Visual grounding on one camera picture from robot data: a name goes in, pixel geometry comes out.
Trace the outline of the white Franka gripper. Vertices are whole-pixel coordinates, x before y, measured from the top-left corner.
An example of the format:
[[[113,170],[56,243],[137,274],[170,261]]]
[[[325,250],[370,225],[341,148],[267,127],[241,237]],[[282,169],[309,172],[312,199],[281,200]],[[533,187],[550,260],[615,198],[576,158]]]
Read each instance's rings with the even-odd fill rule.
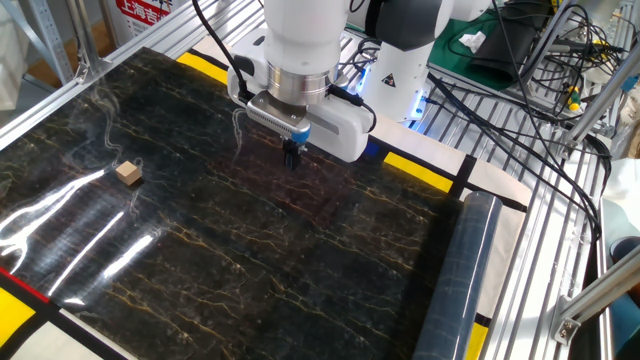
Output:
[[[248,117],[283,138],[284,164],[295,170],[310,143],[345,161],[357,160],[366,148],[374,116],[365,107],[341,97],[337,69],[311,75],[282,70],[266,57],[268,31],[259,28],[231,49],[234,64],[246,81],[249,95],[240,96],[234,70],[227,76],[231,99]]]

